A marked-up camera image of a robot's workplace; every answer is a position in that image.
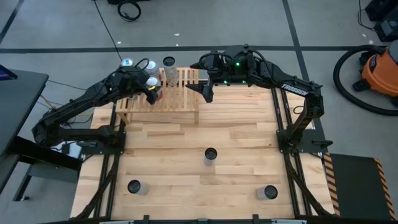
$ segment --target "orange vacuum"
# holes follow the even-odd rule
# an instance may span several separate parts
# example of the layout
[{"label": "orange vacuum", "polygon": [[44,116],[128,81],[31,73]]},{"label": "orange vacuum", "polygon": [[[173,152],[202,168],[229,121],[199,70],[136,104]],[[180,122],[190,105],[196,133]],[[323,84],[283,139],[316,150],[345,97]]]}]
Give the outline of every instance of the orange vacuum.
[{"label": "orange vacuum", "polygon": [[374,90],[391,96],[392,103],[398,106],[398,40],[387,48],[374,45],[362,45],[345,53],[337,62],[333,71],[333,81],[337,90],[352,103],[373,113],[398,116],[398,110],[387,110],[367,104],[349,93],[340,82],[340,69],[350,56],[363,52],[359,61],[364,65],[362,80],[353,84],[356,91]]}]

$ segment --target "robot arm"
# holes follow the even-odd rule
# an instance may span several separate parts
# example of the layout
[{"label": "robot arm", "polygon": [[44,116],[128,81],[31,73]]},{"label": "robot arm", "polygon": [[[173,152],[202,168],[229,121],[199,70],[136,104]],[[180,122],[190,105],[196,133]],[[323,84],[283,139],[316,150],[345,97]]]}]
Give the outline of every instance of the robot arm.
[{"label": "robot arm", "polygon": [[300,144],[302,133],[312,119],[324,114],[321,85],[284,73],[247,44],[228,47],[223,53],[213,51],[205,54],[190,67],[208,71],[206,84],[187,85],[187,88],[202,94],[207,103],[213,101],[213,85],[247,84],[268,89],[280,88],[304,97],[302,113],[294,124],[287,127],[287,141],[292,147]]},{"label": "robot arm", "polygon": [[143,68],[120,66],[105,79],[89,87],[79,98],[45,113],[32,129],[35,142],[43,147],[74,140],[99,140],[107,144],[116,136],[110,126],[98,129],[65,129],[60,125],[91,107],[116,103],[121,98],[136,94],[146,94],[147,101],[153,105],[157,100],[157,88],[160,87],[149,90],[146,86],[148,79],[149,75]]}]

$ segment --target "yellow and black stripe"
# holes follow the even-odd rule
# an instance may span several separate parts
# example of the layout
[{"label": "yellow and black stripe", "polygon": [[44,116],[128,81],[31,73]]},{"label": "yellow and black stripe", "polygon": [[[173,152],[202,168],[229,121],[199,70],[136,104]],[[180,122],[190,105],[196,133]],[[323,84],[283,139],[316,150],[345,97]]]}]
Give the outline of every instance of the yellow and black stripe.
[{"label": "yellow and black stripe", "polygon": [[381,161],[379,159],[374,159],[374,160],[377,163],[377,168],[379,168],[381,184],[383,185],[384,195],[386,196],[386,202],[387,202],[388,209],[390,211],[391,220],[394,221],[397,218],[396,218],[396,215],[394,213],[394,209],[392,208],[392,201],[391,201],[391,198],[390,198],[390,194],[388,193],[386,176],[384,175],[383,167],[381,166]]},{"label": "yellow and black stripe", "polygon": [[325,170],[326,170],[326,180],[328,182],[329,193],[331,202],[333,204],[333,208],[335,209],[335,214],[340,216],[340,210],[338,206],[338,197],[337,197],[337,188],[336,188],[336,180],[335,173],[333,172],[333,164],[331,162],[330,153],[325,153],[323,156]]}]

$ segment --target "wooden rack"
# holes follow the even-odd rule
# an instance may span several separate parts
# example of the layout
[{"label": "wooden rack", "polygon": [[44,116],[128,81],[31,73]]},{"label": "wooden rack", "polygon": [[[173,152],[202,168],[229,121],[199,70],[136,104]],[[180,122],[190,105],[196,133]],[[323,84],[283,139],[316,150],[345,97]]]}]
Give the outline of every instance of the wooden rack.
[{"label": "wooden rack", "polygon": [[193,113],[194,122],[199,122],[198,94],[185,87],[185,84],[198,83],[198,70],[192,68],[177,68],[178,84],[167,85],[167,78],[163,68],[162,74],[163,97],[154,105],[146,101],[146,95],[135,98],[125,98],[118,101],[116,113],[126,124],[130,124],[134,113]]}]

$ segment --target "wooden tabletop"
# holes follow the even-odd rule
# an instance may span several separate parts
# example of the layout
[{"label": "wooden tabletop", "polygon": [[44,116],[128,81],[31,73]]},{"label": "wooden tabletop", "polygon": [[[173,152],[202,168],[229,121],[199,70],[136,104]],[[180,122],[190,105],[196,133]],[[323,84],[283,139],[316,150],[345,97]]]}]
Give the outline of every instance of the wooden tabletop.
[{"label": "wooden tabletop", "polygon": [[[277,123],[270,90],[217,86],[212,103],[199,102],[199,124],[193,114],[135,114],[126,126],[113,203],[113,220],[293,218],[289,185],[278,150]],[[291,110],[303,98],[287,94]],[[95,109],[91,127],[109,124],[112,105]],[[284,118],[283,106],[280,106]],[[298,115],[292,112],[293,120]],[[205,166],[208,147],[218,151],[214,166]],[[333,206],[321,160],[301,154],[307,187],[329,212]],[[78,215],[98,188],[103,156],[82,166],[71,217]],[[149,185],[148,195],[127,191],[129,181]],[[257,200],[254,191],[274,185],[274,200]],[[303,200],[296,186],[300,211]],[[104,196],[101,213],[106,205]]]}]

